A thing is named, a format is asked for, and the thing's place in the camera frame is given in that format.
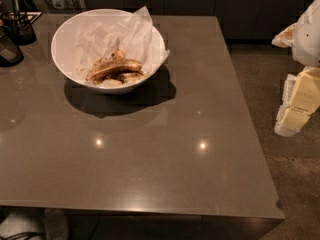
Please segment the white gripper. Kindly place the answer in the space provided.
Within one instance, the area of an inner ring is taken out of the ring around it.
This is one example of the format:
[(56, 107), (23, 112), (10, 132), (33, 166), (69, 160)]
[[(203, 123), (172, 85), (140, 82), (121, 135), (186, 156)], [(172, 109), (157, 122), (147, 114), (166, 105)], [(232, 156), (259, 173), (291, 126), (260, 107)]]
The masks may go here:
[(306, 66), (297, 76), (287, 76), (274, 127), (276, 134), (293, 137), (320, 107), (320, 0), (314, 0), (297, 24), (277, 34), (272, 44), (292, 48), (294, 60)]

